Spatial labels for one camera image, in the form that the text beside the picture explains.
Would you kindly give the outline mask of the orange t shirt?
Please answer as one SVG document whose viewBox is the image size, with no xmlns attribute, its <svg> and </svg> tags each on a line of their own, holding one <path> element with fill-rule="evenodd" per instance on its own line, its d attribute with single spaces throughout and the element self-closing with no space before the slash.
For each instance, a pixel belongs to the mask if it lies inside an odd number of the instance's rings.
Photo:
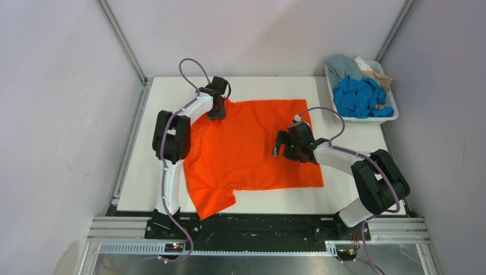
<svg viewBox="0 0 486 275">
<path fill-rule="evenodd" d="M 323 187 L 321 168 L 272 155 L 277 133 L 307 102 L 256 100 L 228 102 L 223 120 L 200 117 L 191 126 L 191 148 L 183 162 L 187 192 L 206 219 L 236 202 L 235 191 Z"/>
</svg>

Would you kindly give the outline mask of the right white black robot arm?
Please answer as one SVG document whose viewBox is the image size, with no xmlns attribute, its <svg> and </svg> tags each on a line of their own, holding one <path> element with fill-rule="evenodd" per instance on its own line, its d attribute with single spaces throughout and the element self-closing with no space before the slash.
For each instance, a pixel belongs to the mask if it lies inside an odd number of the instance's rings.
<svg viewBox="0 0 486 275">
<path fill-rule="evenodd" d="M 408 182 L 386 150 L 360 152 L 338 146 L 332 139 L 315 139 L 305 121 L 295 121 L 286 131 L 279 131 L 272 154 L 331 167 L 353 177 L 358 198 L 339 210 L 333 223 L 333 232 L 340 239 L 348 239 L 363 221 L 400 212 L 400 201 L 410 194 Z"/>
</svg>

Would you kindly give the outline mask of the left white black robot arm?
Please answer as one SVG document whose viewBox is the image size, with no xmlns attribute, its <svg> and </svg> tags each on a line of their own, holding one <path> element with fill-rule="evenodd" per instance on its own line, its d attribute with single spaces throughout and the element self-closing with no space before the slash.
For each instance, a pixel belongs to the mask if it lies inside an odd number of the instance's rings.
<svg viewBox="0 0 486 275">
<path fill-rule="evenodd" d="M 226 117 L 225 100 L 231 94 L 228 80 L 214 76 L 180 109 L 162 110 L 156 118 L 152 149 L 159 161 L 159 197 L 151 221 L 166 238 L 175 238 L 181 223 L 175 219 L 180 209 L 179 184 L 183 161 L 191 148 L 191 125 L 202 116 L 211 120 Z"/>
</svg>

